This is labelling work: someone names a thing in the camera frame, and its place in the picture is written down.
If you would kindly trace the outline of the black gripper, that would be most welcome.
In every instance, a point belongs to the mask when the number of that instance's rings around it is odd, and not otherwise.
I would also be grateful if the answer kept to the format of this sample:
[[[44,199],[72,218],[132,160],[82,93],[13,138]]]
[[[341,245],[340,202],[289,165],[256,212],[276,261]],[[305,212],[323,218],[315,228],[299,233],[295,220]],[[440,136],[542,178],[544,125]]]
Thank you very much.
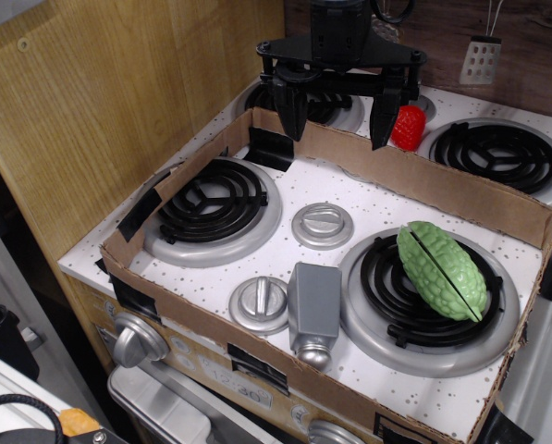
[[[301,140],[308,118],[307,95],[297,86],[338,86],[346,94],[375,95],[370,115],[372,147],[387,145],[401,100],[419,97],[420,67],[426,54],[384,39],[374,31],[373,19],[397,26],[414,7],[409,1],[392,16],[376,1],[312,1],[308,34],[258,44],[261,82],[272,83],[276,111],[290,139]]]

